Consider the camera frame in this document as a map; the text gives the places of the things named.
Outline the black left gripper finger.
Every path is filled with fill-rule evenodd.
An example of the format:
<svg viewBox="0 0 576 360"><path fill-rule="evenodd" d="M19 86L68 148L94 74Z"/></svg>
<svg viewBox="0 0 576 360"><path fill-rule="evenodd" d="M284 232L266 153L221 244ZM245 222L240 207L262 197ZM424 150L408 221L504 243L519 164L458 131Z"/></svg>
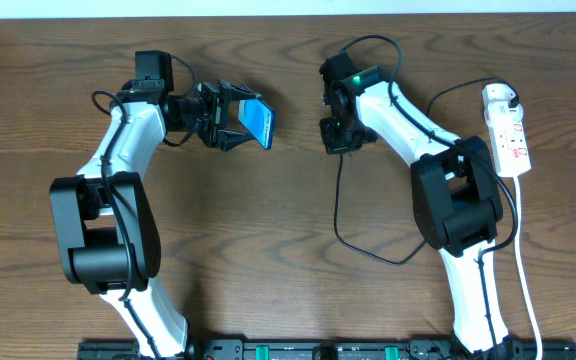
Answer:
<svg viewBox="0 0 576 360"><path fill-rule="evenodd" d="M243 133L227 129L220 129L217 131L217 145L223 152L232 150L238 145L254 139L255 137L251 133Z"/></svg>
<svg viewBox="0 0 576 360"><path fill-rule="evenodd" d="M244 85L237 86L223 79L219 79L217 85L225 102L259 100L262 98L259 92L256 92Z"/></svg>

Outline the blue screen Galaxy smartphone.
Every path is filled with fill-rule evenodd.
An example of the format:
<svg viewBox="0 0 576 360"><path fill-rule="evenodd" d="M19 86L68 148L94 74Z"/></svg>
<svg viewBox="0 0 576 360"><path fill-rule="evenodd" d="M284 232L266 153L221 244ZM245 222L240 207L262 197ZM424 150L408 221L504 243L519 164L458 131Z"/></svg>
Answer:
<svg viewBox="0 0 576 360"><path fill-rule="evenodd" d="M271 149L276 112L263 99L240 101L238 120L262 148L265 150Z"/></svg>

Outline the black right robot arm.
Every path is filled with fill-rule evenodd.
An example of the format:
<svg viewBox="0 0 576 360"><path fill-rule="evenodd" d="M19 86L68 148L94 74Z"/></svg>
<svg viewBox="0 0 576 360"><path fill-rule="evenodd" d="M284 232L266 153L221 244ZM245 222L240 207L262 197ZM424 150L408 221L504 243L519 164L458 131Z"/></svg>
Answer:
<svg viewBox="0 0 576 360"><path fill-rule="evenodd" d="M320 122L328 154L342 157L383 139L408 165L413 217L425 244L440 253L448 276L453 333L464 355L501 358L508 335L496 291L493 254L501 200L511 196L492 168L486 143L442 129L416 108L378 66L359 70L340 51L319 69Z"/></svg>

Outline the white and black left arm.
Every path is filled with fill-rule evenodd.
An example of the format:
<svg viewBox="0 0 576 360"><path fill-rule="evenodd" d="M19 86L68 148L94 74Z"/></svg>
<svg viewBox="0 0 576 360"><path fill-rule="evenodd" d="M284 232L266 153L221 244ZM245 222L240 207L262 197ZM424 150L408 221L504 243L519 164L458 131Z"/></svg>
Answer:
<svg viewBox="0 0 576 360"><path fill-rule="evenodd" d="M202 340L172 305L158 277L162 247L143 186L154 151L171 132L229 151L256 140L272 146L276 112L262 95L225 80L174 91L175 56L135 54L133 79L98 109L110 125L92 158L49 189L65 277L114 307L132 342L84 341L80 359L205 359Z"/></svg>

